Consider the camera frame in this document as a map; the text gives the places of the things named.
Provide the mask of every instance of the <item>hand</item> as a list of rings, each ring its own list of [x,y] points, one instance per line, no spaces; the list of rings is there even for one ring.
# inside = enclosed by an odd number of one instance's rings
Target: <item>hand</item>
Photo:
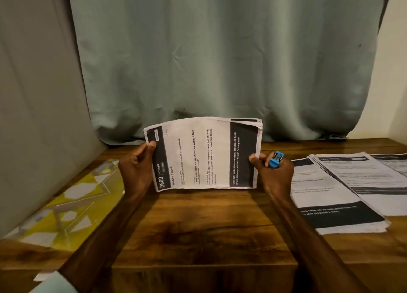
[[[122,157],[119,170],[125,185],[124,198],[137,199],[144,196],[153,181],[152,158],[157,143],[143,143]]]
[[[264,190],[273,197],[289,199],[291,192],[291,180],[294,174],[294,164],[291,160],[283,158],[277,169],[269,167],[269,161],[274,152],[268,155],[260,153],[260,159],[256,155],[249,156],[250,162],[256,167],[263,182]]]

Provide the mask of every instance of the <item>document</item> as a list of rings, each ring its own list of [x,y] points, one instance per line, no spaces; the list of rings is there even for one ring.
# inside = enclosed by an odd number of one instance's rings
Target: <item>document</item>
[[[293,163],[291,197],[319,234],[386,231],[388,221],[309,157]]]
[[[407,215],[407,177],[366,153],[310,155],[385,216]]]
[[[262,120],[196,117],[144,128],[156,141],[153,172],[156,191],[171,188],[255,188]]]
[[[386,166],[407,176],[407,153],[406,154],[374,154],[374,159],[380,161]]]

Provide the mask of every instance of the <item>person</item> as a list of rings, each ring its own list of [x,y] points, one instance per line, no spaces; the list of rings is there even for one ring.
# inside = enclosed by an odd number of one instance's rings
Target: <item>person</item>
[[[126,225],[142,202],[153,180],[151,170],[156,142],[144,143],[119,162],[125,193],[100,226],[62,265],[32,293],[89,292],[105,262],[115,250]],[[277,169],[268,162],[273,152],[249,157],[262,179],[272,206],[286,226],[297,251],[320,292],[370,292],[342,262],[329,244],[302,216],[291,199],[291,180],[294,165],[283,158]]]

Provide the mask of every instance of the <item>sleeve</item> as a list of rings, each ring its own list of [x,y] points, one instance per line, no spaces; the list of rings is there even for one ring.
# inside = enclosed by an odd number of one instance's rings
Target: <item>sleeve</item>
[[[48,279],[41,282],[30,293],[78,293],[73,285],[69,283],[57,271],[52,273]]]

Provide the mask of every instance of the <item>wooden desk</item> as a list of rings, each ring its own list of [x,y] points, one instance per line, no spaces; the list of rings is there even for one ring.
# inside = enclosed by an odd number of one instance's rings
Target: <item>wooden desk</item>
[[[109,149],[65,188],[132,147]],[[310,153],[405,153],[389,139],[263,143],[291,159]],[[389,217],[386,233],[324,238],[373,292],[407,292],[407,217]],[[307,292],[285,229],[264,193],[171,190],[149,193],[132,218],[118,256],[98,292]],[[57,270],[70,253],[3,240],[0,291],[28,292],[42,270]]]

